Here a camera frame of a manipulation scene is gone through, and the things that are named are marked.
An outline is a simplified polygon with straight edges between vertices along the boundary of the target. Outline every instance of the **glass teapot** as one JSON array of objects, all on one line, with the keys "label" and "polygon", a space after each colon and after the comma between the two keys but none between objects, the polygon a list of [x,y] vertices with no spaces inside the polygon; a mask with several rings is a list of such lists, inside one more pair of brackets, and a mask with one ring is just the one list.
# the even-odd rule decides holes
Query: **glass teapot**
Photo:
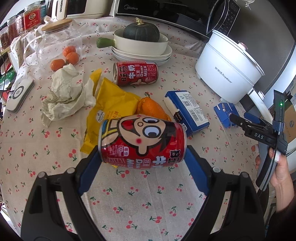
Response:
[{"label": "glass teapot", "polygon": [[[45,25],[41,28],[42,35],[31,40],[24,50],[24,62],[28,67],[39,68],[42,71],[51,71],[50,64],[54,59],[66,60],[63,50],[74,46],[79,58],[82,58],[82,37],[78,30],[72,28],[72,19],[64,19]],[[42,38],[37,47],[37,63],[28,63],[26,60],[27,49],[36,39]]]}]

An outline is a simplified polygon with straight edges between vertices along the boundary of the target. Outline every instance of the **jar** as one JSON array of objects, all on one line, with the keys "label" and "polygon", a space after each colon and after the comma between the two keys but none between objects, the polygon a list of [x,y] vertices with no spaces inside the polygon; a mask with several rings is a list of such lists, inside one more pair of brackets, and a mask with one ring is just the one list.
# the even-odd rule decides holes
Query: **jar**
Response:
[{"label": "jar", "polygon": [[40,6],[41,19],[43,20],[43,18],[47,15],[45,0],[40,1]]},{"label": "jar", "polygon": [[9,44],[18,36],[16,18],[17,16],[14,15],[7,21]]},{"label": "jar", "polygon": [[37,28],[41,24],[40,2],[34,2],[25,7],[24,25],[26,32]]},{"label": "jar", "polygon": [[24,12],[25,12],[25,10],[22,10],[17,14],[16,22],[17,22],[17,33],[18,33],[18,35],[22,34],[23,31],[25,30]]},{"label": "jar", "polygon": [[9,46],[7,23],[0,28],[0,50],[4,50]]},{"label": "jar", "polygon": [[[63,19],[50,24],[47,24],[41,28],[42,36],[38,36],[32,39],[24,49],[24,62],[28,67],[39,68],[41,71],[50,72],[50,64],[55,59],[66,60],[63,55],[63,50],[68,46],[74,46],[76,53],[81,59],[82,56],[82,37],[77,29],[73,29],[72,19]],[[26,60],[26,53],[29,45],[36,39],[42,38],[40,44],[37,47],[36,57],[37,64],[33,65]]]}]

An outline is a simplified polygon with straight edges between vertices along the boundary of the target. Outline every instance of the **cherry print tablecloth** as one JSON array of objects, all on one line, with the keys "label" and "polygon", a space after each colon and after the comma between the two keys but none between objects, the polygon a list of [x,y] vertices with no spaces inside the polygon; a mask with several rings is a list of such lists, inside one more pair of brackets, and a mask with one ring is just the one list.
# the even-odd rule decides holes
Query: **cherry print tablecloth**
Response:
[{"label": "cherry print tablecloth", "polygon": [[[116,59],[110,48],[96,48],[99,36],[108,37],[132,18],[101,18],[76,20],[74,27],[81,27],[84,57],[76,69],[85,83],[92,71],[102,68],[103,77],[112,80],[112,68]],[[168,113],[163,97],[170,90],[188,90],[209,119],[207,129],[188,137],[188,144],[206,158],[211,166],[224,172],[239,174],[246,171],[255,180],[252,140],[243,136],[240,128],[225,129],[213,106],[219,103],[217,96],[196,77],[195,63],[204,43],[187,32],[157,23],[160,32],[166,34],[173,48],[171,59],[159,67],[159,79],[148,86],[129,86],[124,90],[157,101]],[[35,54],[28,57],[34,62]],[[0,185],[5,204],[17,233],[20,233],[23,211],[30,189],[37,174],[63,173],[75,167],[86,155],[81,153],[86,130],[86,117],[90,107],[82,108],[71,117],[54,121],[44,128],[40,121],[41,100],[46,97],[53,72],[40,73],[22,65],[17,80],[31,76],[35,86],[16,114],[5,112],[0,131]],[[244,110],[237,105],[239,113]],[[191,178],[184,162],[172,167],[155,170],[114,168],[102,164],[90,190],[82,200],[106,240],[181,240],[193,219],[197,216],[206,196]],[[75,227],[67,213],[63,196],[58,202],[67,230]],[[225,196],[221,212],[213,231],[219,229],[227,208]]]}]

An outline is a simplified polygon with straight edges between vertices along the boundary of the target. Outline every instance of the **barcode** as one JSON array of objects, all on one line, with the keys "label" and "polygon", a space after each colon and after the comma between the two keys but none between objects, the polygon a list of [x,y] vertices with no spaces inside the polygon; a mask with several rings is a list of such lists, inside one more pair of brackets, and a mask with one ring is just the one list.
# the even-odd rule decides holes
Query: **barcode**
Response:
[{"label": "barcode", "polygon": [[198,116],[196,115],[196,113],[194,112],[194,110],[189,110],[191,116],[193,117],[193,119],[195,121],[199,121]]},{"label": "barcode", "polygon": [[186,106],[191,106],[191,104],[188,103],[188,101],[183,101],[183,103],[184,103],[184,105],[186,105]]}]

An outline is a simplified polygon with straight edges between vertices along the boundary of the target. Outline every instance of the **stacked plates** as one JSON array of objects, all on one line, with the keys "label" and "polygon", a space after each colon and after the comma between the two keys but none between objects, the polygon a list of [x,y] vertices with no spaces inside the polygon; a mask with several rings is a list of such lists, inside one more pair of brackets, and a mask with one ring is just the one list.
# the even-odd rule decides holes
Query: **stacked plates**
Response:
[{"label": "stacked plates", "polygon": [[119,61],[146,61],[146,62],[155,62],[157,66],[161,66],[169,61],[172,54],[172,48],[168,45],[166,50],[162,55],[159,56],[145,56],[126,53],[112,47],[112,52]]}]

